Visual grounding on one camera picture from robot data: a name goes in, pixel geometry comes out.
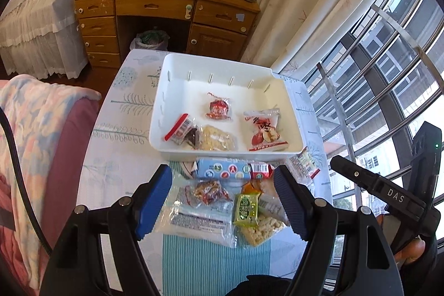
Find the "person hand holding gripper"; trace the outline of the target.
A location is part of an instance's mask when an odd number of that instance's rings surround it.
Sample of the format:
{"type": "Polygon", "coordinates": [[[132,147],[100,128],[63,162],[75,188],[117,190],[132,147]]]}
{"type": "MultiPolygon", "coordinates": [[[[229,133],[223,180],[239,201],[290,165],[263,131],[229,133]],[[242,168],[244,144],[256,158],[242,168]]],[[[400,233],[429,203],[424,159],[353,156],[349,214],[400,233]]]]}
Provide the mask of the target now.
{"type": "MultiPolygon", "coordinates": [[[[380,214],[376,217],[377,222],[382,228],[382,232],[388,241],[388,244],[394,241],[397,232],[400,230],[400,221],[388,213],[380,214]]],[[[402,250],[394,255],[394,259],[400,269],[404,264],[411,264],[418,260],[425,251],[425,241],[416,237],[410,241],[402,250]]]]}

